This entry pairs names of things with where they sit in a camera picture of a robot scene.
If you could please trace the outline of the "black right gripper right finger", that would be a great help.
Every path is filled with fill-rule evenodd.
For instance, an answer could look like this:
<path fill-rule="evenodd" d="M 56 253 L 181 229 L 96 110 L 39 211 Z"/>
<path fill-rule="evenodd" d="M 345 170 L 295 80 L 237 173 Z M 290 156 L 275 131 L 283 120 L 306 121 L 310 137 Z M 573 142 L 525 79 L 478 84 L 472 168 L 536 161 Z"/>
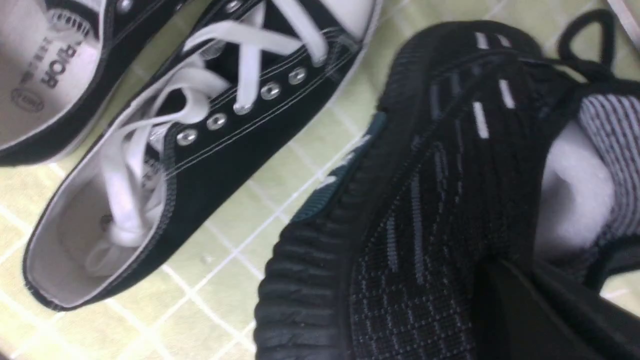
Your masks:
<path fill-rule="evenodd" d="M 535 262 L 533 274 L 551 308 L 590 350 L 604 360 L 640 358 L 638 316 L 549 264 Z"/>

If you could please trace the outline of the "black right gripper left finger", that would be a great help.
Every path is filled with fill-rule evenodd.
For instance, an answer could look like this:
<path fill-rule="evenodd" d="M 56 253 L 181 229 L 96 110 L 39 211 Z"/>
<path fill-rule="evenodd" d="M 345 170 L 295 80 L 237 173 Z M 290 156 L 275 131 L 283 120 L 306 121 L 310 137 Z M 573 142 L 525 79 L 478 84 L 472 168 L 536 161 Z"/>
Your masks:
<path fill-rule="evenodd" d="M 475 270 L 472 330 L 478 360 L 599 360 L 528 276 L 503 260 Z"/>

